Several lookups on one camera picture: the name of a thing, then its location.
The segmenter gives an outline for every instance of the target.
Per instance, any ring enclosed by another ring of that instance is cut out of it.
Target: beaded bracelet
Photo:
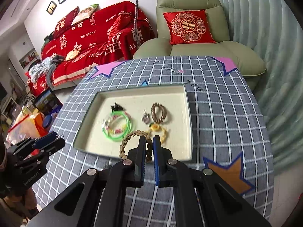
[[[124,112],[125,115],[130,119],[130,115],[127,113],[127,112]],[[127,127],[127,124],[124,124],[121,128],[118,128],[118,129],[110,129],[110,124],[116,120],[118,117],[120,117],[121,115],[118,115],[118,114],[114,114],[114,115],[111,115],[110,118],[108,120],[105,121],[104,123],[104,128],[105,130],[110,133],[110,134],[120,134],[122,132],[124,132],[126,130],[126,127]]]
[[[162,116],[159,119],[157,119],[157,116],[156,116],[156,107],[159,107],[162,111]],[[151,117],[156,124],[161,124],[163,122],[163,120],[166,118],[166,114],[167,114],[167,111],[163,105],[161,105],[159,103],[154,103],[151,106]]]
[[[126,124],[124,124],[121,128],[118,129],[110,129],[110,124],[118,117],[123,116],[126,119]],[[128,134],[131,130],[131,122],[130,122],[130,115],[123,111],[114,111],[110,114],[109,118],[106,119],[102,125],[102,132],[103,134],[113,140],[121,140],[123,137]]]
[[[151,136],[151,132],[152,131],[160,131],[160,130],[162,130],[163,134],[160,137],[160,141],[161,141],[161,143],[164,143],[165,139],[166,139],[166,135],[167,135],[167,130],[165,128],[163,128],[162,126],[160,126],[159,124],[156,124],[156,123],[150,124],[149,127],[150,127],[150,129],[146,132],[149,136]]]

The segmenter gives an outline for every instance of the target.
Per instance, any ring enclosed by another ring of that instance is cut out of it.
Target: blue checkered tablecloth
[[[243,197],[266,219],[273,191],[273,157],[263,116],[238,70],[223,76],[222,64],[211,57],[171,56],[129,60],[117,66],[110,78],[88,80],[91,70],[75,88],[56,118],[52,130],[63,134],[65,148],[50,157],[48,172],[33,189],[41,207],[49,204],[89,168],[109,168],[118,159],[78,151],[72,144],[81,121],[99,91],[149,85],[185,84],[193,132],[191,168],[205,168],[202,157],[229,165],[243,151],[244,178],[255,189]],[[171,188],[158,188],[153,164],[146,165],[144,187],[127,189],[124,226],[175,226]]]

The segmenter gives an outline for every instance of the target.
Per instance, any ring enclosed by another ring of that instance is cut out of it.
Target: screw
[[[175,165],[177,163],[177,160],[176,159],[169,159],[167,161],[167,163],[169,163],[170,165]]]
[[[204,173],[205,176],[211,176],[212,175],[212,170],[209,169],[209,168],[205,168],[203,170],[203,173]]]
[[[125,165],[125,166],[129,166],[129,165],[131,165],[131,163],[132,163],[132,161],[129,159],[123,160],[123,165]]]
[[[89,176],[93,176],[93,175],[95,175],[96,174],[96,170],[95,169],[89,169],[89,170],[87,170],[87,175],[89,175]]]

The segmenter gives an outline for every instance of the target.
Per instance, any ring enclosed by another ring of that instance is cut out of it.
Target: red pillow
[[[171,35],[170,43],[215,44],[205,10],[163,13]]]
[[[109,41],[122,29],[124,29],[129,23],[131,22],[131,17],[128,15],[121,14],[112,27],[110,28],[109,32]]]
[[[54,39],[57,39],[61,36],[66,30],[71,27],[71,24],[77,14],[79,13],[79,7],[76,7],[74,10],[70,11],[68,15],[63,17],[56,25],[54,32]]]

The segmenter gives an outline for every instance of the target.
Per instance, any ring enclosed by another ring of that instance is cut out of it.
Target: white tray
[[[74,141],[74,148],[102,156],[119,158],[121,141],[113,142],[102,133],[102,123],[111,112],[111,105],[118,103],[130,114],[132,130],[147,131],[149,126],[142,122],[144,110],[151,113],[153,103],[160,103],[167,109],[167,117],[161,124],[168,135],[162,147],[170,149],[173,158],[191,160],[192,131],[189,105],[185,87],[178,85],[160,85],[140,88],[119,89],[96,93],[82,121]],[[156,108],[157,117],[161,116]],[[138,146],[139,137],[128,141],[125,154]]]

